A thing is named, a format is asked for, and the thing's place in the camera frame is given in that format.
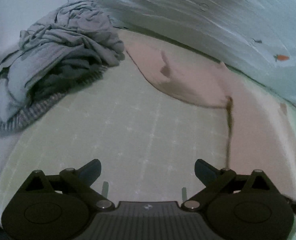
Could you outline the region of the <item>beige long sleeve shirt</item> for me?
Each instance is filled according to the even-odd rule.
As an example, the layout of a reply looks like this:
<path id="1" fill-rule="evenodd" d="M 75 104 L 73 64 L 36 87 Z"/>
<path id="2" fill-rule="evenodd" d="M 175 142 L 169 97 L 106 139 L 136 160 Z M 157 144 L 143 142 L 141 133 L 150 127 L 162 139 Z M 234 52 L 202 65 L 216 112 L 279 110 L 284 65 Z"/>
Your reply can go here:
<path id="1" fill-rule="evenodd" d="M 226 112 L 226 166 L 240 174 L 261 169 L 285 195 L 296 197 L 296 131 L 292 109 L 204 56 L 182 54 L 155 40 L 132 38 L 125 49 L 145 79 L 178 100 Z"/>

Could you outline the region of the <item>green grid cutting mat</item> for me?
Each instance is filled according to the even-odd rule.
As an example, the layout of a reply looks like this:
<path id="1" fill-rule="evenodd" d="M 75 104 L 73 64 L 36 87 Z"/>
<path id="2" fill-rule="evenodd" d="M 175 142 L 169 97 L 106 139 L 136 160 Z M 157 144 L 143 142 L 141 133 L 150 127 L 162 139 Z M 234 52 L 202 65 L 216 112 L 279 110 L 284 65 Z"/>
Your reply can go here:
<path id="1" fill-rule="evenodd" d="M 102 174 L 92 187 L 106 190 L 111 201 L 181 202 L 203 187 L 194 175 L 196 159 L 217 168 L 232 162 L 227 139 L 224 109 L 161 93 L 127 56 L 22 133 L 0 138 L 0 218 L 32 170 L 57 174 L 94 158 Z"/>

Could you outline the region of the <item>grey garment pile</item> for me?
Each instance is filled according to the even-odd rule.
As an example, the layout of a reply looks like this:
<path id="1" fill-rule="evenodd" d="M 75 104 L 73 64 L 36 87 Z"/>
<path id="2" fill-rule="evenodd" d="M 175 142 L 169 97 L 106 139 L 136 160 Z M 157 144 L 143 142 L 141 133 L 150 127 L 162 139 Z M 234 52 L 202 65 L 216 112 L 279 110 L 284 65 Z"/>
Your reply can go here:
<path id="1" fill-rule="evenodd" d="M 6 122 L 29 103 L 29 91 L 65 57 L 86 50 L 99 64 L 114 67 L 123 41 L 109 17 L 91 0 L 67 3 L 20 33 L 0 54 L 0 118 Z"/>

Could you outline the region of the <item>blue checkered shirt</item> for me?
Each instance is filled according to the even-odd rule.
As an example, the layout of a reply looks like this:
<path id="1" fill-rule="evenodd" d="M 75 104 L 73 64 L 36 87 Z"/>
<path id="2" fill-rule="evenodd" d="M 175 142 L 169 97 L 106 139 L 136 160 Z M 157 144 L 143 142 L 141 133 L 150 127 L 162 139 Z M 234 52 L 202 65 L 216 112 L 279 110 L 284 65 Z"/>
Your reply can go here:
<path id="1" fill-rule="evenodd" d="M 29 103 L 8 121 L 0 118 L 0 136 L 18 133 L 31 126 L 66 95 L 102 79 L 106 70 L 106 66 L 97 64 L 88 69 L 74 65 L 55 67 L 32 87 Z"/>

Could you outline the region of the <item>carrot print light sheet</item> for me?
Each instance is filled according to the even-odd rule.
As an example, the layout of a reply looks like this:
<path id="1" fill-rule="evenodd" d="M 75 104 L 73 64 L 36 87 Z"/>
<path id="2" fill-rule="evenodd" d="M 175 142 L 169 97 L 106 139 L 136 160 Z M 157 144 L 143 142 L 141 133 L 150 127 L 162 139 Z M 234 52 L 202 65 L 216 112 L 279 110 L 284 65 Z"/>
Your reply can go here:
<path id="1" fill-rule="evenodd" d="M 94 1 L 116 27 L 199 50 L 296 104 L 296 0 Z"/>

